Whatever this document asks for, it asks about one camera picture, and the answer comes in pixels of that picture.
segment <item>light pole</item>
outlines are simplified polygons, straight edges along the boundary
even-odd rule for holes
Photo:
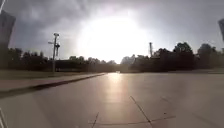
[[[48,42],[49,44],[53,44],[53,59],[52,59],[52,72],[54,74],[55,72],[55,50],[57,48],[60,47],[60,45],[57,43],[57,38],[58,38],[59,34],[58,33],[54,33],[54,42]]]
[[[4,4],[5,4],[5,0],[1,0],[1,3],[0,3],[0,14],[2,12]]]

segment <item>sidewalk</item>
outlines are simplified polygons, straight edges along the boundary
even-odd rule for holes
[[[91,78],[94,76],[104,75],[105,73],[96,73],[88,75],[74,75],[39,79],[23,79],[23,80],[0,80],[0,91],[9,91],[14,89],[29,88],[35,86],[44,86],[46,84],[57,84],[62,82],[69,82],[84,78]]]

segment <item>ground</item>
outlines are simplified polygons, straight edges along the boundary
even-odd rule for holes
[[[0,70],[1,79],[34,79],[34,78],[47,78],[57,76],[80,75],[84,73],[77,72],[40,72],[40,71],[25,71],[25,70]]]
[[[224,75],[112,73],[0,99],[9,128],[222,128]]]

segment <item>curb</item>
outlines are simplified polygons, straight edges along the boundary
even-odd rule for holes
[[[94,77],[98,77],[98,76],[103,76],[103,75],[106,75],[106,73],[88,76],[88,77],[84,77],[84,78],[73,79],[73,80],[60,81],[60,82],[54,82],[54,83],[48,83],[48,84],[39,84],[39,85],[31,86],[31,87],[10,89],[7,91],[0,91],[0,99],[17,96],[17,95],[21,95],[21,94],[26,94],[26,93],[32,93],[32,92],[36,92],[36,91],[41,91],[44,89],[57,87],[57,86],[60,86],[63,84],[78,82],[78,81],[82,81],[82,80],[86,80],[86,79],[90,79],[90,78],[94,78]]]

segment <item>sky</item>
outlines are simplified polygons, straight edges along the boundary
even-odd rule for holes
[[[224,47],[218,20],[223,0],[6,0],[16,17],[9,47],[52,55],[53,33],[60,34],[59,59],[96,57],[117,63],[124,56],[173,50],[188,42]]]

